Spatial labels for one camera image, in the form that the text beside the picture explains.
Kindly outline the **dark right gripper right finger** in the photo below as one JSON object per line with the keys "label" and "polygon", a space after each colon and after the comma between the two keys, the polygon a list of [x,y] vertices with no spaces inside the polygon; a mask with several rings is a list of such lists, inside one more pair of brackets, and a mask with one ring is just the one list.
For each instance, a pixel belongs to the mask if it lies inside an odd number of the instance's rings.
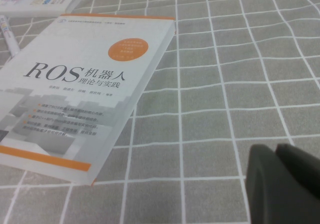
{"label": "dark right gripper right finger", "polygon": [[320,160],[289,144],[278,144],[276,155],[293,178],[313,196],[320,198]]}

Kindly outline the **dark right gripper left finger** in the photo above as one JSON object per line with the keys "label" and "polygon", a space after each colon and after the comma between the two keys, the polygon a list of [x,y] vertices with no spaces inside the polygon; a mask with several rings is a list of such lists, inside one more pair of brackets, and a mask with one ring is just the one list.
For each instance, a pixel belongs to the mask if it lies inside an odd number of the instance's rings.
{"label": "dark right gripper left finger", "polygon": [[289,173],[266,145],[250,148],[246,193],[252,223],[319,223],[318,198]]}

